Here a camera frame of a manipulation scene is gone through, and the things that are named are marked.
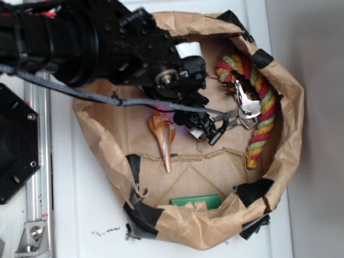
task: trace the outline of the colorful rope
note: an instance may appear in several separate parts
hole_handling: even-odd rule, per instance
[[[266,145],[270,132],[274,127],[277,100],[275,92],[268,80],[246,56],[226,55],[218,62],[217,66],[217,73],[221,82],[234,83],[237,79],[236,72],[245,76],[259,94],[261,115],[258,117],[257,130],[253,133],[246,152],[247,169],[255,169],[263,147]]]

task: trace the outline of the brown plastic object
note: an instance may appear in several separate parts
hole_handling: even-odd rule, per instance
[[[171,144],[173,142],[176,127],[168,120],[168,114],[154,110],[149,119],[149,128],[157,139],[162,154],[163,163],[167,173],[171,172]]]

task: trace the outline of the brown paper bag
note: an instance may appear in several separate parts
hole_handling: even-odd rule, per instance
[[[242,28],[212,17],[216,16],[155,14],[158,26],[171,35],[200,42],[212,77],[216,76],[216,63],[232,54],[236,46],[278,92],[281,98],[275,127],[257,169],[245,168],[252,130],[238,126],[210,146],[177,126],[171,147],[175,154],[171,158],[172,172],[167,174],[148,126],[151,109],[74,100],[84,136],[135,234],[196,249],[211,248],[257,221],[260,225],[275,209],[299,164],[304,115],[303,89],[289,72],[250,42]],[[97,80],[88,90],[106,96],[116,91],[120,98],[146,97],[138,87],[118,87],[107,80]],[[210,100],[208,108],[227,112],[238,107],[233,98],[224,97],[215,78],[208,79],[207,88],[200,93]],[[221,207],[207,210],[204,202],[196,203],[195,208],[191,203],[170,205],[172,198],[210,194],[221,195]]]

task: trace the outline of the key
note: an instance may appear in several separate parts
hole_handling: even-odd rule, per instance
[[[242,90],[241,83],[235,82],[236,96],[240,105],[239,116],[244,119],[251,119],[260,115],[260,101],[252,101]]]
[[[230,123],[227,126],[227,130],[228,129],[232,129],[232,128],[238,126],[238,125],[243,125],[247,129],[251,129],[257,123],[258,123],[257,117],[245,119],[245,118],[242,118],[241,116],[238,116],[236,119],[230,121]]]
[[[237,117],[239,115],[239,110],[240,108],[237,108],[237,109],[234,109],[232,111],[228,111],[226,112],[226,117],[229,119],[229,118],[233,118],[233,117]],[[214,117],[213,118],[214,122],[217,122],[217,121],[222,121],[224,120],[224,117],[223,116],[217,116],[217,117]]]

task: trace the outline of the wall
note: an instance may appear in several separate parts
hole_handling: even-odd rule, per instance
[[[302,159],[288,187],[294,256],[343,257],[344,1],[266,2],[273,55],[306,91]]]

